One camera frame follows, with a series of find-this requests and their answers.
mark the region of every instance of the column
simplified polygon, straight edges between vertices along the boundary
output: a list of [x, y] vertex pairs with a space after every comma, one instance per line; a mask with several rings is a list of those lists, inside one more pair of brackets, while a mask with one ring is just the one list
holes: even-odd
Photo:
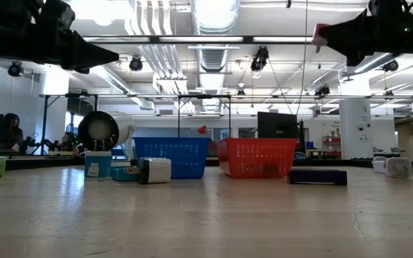
[[[341, 95], [370, 95], [369, 79], [355, 76], [341, 82]], [[340, 103], [342, 159], [373, 158], [371, 103], [367, 99], [345, 99]]]
[[400, 153], [401, 157], [408, 158], [411, 161], [413, 161], [412, 126], [410, 123], [397, 126], [398, 147], [404, 150]]
[[[64, 70], [60, 68], [53, 68], [48, 73], [41, 75], [40, 81], [41, 94], [47, 95], [64, 95], [68, 93], [70, 85], [70, 76]], [[55, 97], [49, 98], [49, 103], [55, 100]], [[53, 104], [47, 109], [47, 126], [46, 126], [46, 139], [54, 142], [60, 140], [65, 134], [65, 118], [67, 112], [67, 98], [60, 97], [55, 100]], [[42, 122], [44, 117], [44, 98], [38, 99], [37, 105], [37, 119], [36, 119], [36, 132], [39, 133], [38, 139], [42, 136]]]

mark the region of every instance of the red object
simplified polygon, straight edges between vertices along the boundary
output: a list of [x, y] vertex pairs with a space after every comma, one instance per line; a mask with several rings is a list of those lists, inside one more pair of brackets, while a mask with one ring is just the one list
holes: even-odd
[[205, 134], [205, 133], [207, 133], [207, 126], [206, 126], [206, 125], [203, 125], [203, 126], [197, 128], [197, 132], [199, 132], [200, 134]]
[[282, 178], [298, 139], [228, 138], [217, 143], [219, 167], [232, 178]]
[[326, 151], [326, 152], [324, 153], [324, 155], [325, 155], [325, 156], [335, 156], [335, 157], [340, 157], [340, 156], [342, 156], [342, 152], [340, 152], [340, 151], [336, 151], [336, 150], [333, 150], [333, 151]]

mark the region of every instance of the woman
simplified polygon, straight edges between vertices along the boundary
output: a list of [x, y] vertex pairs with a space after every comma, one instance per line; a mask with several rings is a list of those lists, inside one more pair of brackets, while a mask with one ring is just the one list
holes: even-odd
[[23, 131], [19, 128], [18, 115], [7, 113], [3, 118], [3, 128], [0, 135], [0, 149], [19, 152], [23, 143]]
[[72, 151], [72, 134], [66, 132], [62, 137], [61, 151]]

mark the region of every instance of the ceiling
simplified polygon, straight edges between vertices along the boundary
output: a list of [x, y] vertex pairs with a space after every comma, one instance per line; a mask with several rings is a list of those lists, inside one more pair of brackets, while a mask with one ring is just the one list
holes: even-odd
[[[87, 0], [87, 9], [81, 5], [81, 1], [71, 0], [77, 14], [77, 20], [73, 23], [72, 29], [77, 30], [82, 36], [103, 36], [103, 35], [127, 35], [124, 29], [124, 18], [126, 12], [123, 11], [126, 0], [114, 0], [106, 2], [106, 9], [92, 8], [93, 4], [105, 0]], [[286, 1], [263, 1], [263, 0], [241, 0], [235, 34], [239, 35], [276, 35], [276, 36], [303, 36], [311, 35], [316, 24], [337, 24], [354, 19], [366, 8], [369, 0], [309, 0], [308, 10], [305, 10], [305, 1], [293, 0], [293, 6], [286, 8]], [[171, 3], [171, 28], [174, 34], [192, 34], [193, 21], [189, 0], [173, 0]], [[108, 26], [100, 26], [92, 19], [97, 16], [112, 17], [113, 22]], [[120, 54], [120, 61], [107, 64], [107, 69], [111, 70], [122, 81], [128, 84], [132, 92], [141, 94], [156, 94], [153, 83], [153, 71], [145, 63], [143, 58], [143, 70], [131, 72], [128, 65], [133, 55], [141, 55], [138, 46], [134, 44], [104, 44], [106, 49], [113, 50]], [[244, 89], [247, 95], [270, 95], [281, 92], [289, 95], [300, 94], [302, 89], [307, 89], [309, 93], [321, 83], [327, 84], [331, 89], [331, 94], [338, 91], [338, 70], [345, 65], [346, 58], [336, 51], [324, 47], [319, 53], [315, 52], [315, 46], [307, 45], [269, 45], [270, 62], [263, 69], [259, 78], [252, 79], [250, 72], [250, 59], [257, 51], [257, 45], [239, 45], [239, 49], [232, 50], [227, 62], [225, 72], [230, 73], [225, 76], [223, 94], [236, 94], [239, 82], [245, 84]], [[177, 45], [176, 51], [179, 56], [182, 70], [187, 78], [187, 88], [189, 92], [196, 92], [198, 89], [198, 71], [195, 51], [189, 50], [187, 45]], [[387, 73], [384, 79], [384, 72], [374, 71], [367, 73], [370, 82], [371, 92], [381, 94], [385, 87], [393, 88], [404, 83], [413, 82], [413, 54], [404, 54], [397, 58], [399, 69], [396, 72]], [[37, 64], [27, 64], [34, 66], [33, 70], [42, 72]], [[100, 94], [117, 94], [105, 80], [91, 73], [90, 75], [79, 75], [72, 73], [70, 87], [79, 87], [89, 90], [89, 92]], [[400, 95], [413, 95], [413, 86], [407, 87], [399, 93]], [[105, 100], [111, 103], [129, 103], [130, 99]], [[406, 105], [411, 100], [399, 102], [399, 105]]]

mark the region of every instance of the white ceiling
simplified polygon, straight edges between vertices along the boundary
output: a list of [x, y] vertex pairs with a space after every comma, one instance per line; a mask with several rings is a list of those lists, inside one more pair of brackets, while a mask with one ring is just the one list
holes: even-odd
[[[126, 0], [109, 1], [107, 11], [98, 12], [96, 15], [115, 14], [114, 22], [106, 27], [97, 25], [92, 19], [81, 19], [81, 16], [89, 16], [90, 13], [76, 9], [78, 19], [73, 23], [72, 29], [77, 30], [82, 36], [102, 36], [102, 35], [126, 35], [124, 30], [125, 12], [119, 4], [125, 4]], [[316, 24], [337, 24], [354, 19], [360, 13], [361, 7], [366, 7], [369, 0], [309, 0], [307, 11], [307, 35], [313, 33]], [[172, 6], [177, 9], [171, 10], [171, 26], [174, 34], [191, 34], [192, 20], [191, 13], [179, 11], [181, 7], [189, 8], [189, 0], [171, 1]], [[305, 1], [293, 0], [293, 7], [285, 8], [286, 1], [264, 1], [264, 0], [241, 0], [239, 18], [237, 22], [236, 34], [241, 35], [278, 35], [278, 36], [302, 36], [305, 34]], [[316, 8], [330, 8], [331, 11], [314, 10]], [[126, 81], [132, 91], [137, 93], [155, 93], [151, 85], [153, 73], [150, 67], [145, 64], [142, 72], [130, 72], [128, 62], [132, 55], [141, 54], [136, 45], [103, 45], [102, 47], [111, 49], [121, 55], [120, 64], [109, 64], [108, 68], [114, 71], [122, 80]], [[329, 69], [339, 69], [343, 66], [346, 58], [336, 51], [324, 47], [319, 53], [315, 53], [315, 47], [311, 44], [304, 45], [270, 45], [267, 48], [270, 53], [273, 71], [269, 64], [262, 71], [259, 79], [251, 80], [249, 60], [257, 51], [257, 45], [240, 45], [240, 49], [232, 50], [229, 58], [228, 72], [224, 87], [228, 90], [224, 92], [235, 93], [237, 84], [242, 81], [245, 83], [247, 95], [271, 94], [280, 91], [277, 87], [274, 72], [280, 83], [282, 91], [287, 94], [298, 94], [303, 87], [310, 84], [320, 76], [326, 74]], [[188, 79], [188, 89], [195, 90], [197, 86], [197, 76], [194, 74], [198, 68], [195, 62], [195, 52], [188, 50], [186, 45], [178, 45], [178, 56], [183, 67], [184, 74]], [[302, 66], [305, 53], [305, 77], [302, 78]], [[388, 88], [413, 81], [413, 54], [404, 54], [397, 59], [400, 68], [397, 72], [389, 73], [386, 79]], [[332, 71], [326, 75], [325, 82], [331, 88], [331, 93], [337, 92], [338, 80], [337, 71]], [[372, 71], [368, 73], [371, 78], [371, 90], [373, 93], [381, 92], [385, 88], [383, 72]], [[110, 85], [94, 74], [73, 75], [70, 87], [84, 87], [90, 92], [113, 93]], [[413, 87], [400, 94], [413, 94]]]

